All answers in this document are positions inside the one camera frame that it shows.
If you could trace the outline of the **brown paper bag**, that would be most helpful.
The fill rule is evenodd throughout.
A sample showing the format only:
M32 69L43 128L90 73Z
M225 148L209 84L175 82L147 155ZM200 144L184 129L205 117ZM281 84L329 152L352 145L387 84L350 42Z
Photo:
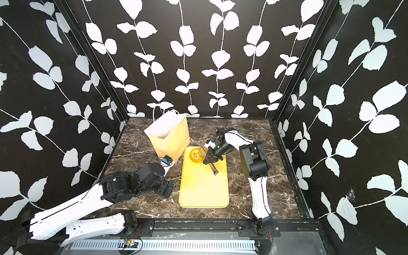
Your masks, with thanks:
M160 159L169 156L177 162L190 144L187 116L175 109L155 120L144 132Z

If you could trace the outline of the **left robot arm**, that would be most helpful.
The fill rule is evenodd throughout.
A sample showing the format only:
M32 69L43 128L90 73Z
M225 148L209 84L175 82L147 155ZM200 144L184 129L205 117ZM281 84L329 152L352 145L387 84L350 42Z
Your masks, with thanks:
M146 163L140 169L119 171L103 177L88 191L54 208L30 215L25 213L22 225L27 233L17 240L17 249L40 245L46 252L77 240L106 234L133 234L138 228L132 212L84 220L84 217L105 207L153 192L170 197L175 183L165 176L174 165L172 160Z

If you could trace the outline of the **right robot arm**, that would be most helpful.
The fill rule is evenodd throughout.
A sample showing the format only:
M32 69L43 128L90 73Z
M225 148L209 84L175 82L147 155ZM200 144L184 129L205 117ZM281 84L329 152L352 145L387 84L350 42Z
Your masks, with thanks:
M215 163L232 150L240 152L242 172L248 178L252 196L252 215L259 232L273 226L273 214L267 197L267 178L269 162L265 146L261 141L250 140L235 129L220 128L216 136L207 140L200 148L203 164L210 165L214 174L218 174Z

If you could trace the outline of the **yellow plastic tray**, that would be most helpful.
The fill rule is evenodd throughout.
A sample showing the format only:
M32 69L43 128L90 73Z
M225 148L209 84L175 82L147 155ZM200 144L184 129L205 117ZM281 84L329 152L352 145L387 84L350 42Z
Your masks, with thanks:
M225 208L229 205L226 156L214 164L218 174L214 175L210 165L195 163L190 153L198 146L184 150L179 204L183 208Z

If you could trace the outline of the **small green circuit board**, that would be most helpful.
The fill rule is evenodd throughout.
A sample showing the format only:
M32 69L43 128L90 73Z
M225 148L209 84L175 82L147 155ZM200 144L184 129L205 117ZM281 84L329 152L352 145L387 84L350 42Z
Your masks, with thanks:
M134 240L124 241L123 243L123 250L124 249L136 249L139 247L139 242Z

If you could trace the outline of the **black front rail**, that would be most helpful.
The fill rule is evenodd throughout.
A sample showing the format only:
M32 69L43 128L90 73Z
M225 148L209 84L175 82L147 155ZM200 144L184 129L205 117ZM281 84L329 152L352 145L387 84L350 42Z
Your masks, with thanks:
M323 234L317 220L273 219L271 226L259 227L250 219L188 219L188 218L139 218L138 237L152 237L155 232L234 232L239 237L272 239L286 232L316 232Z

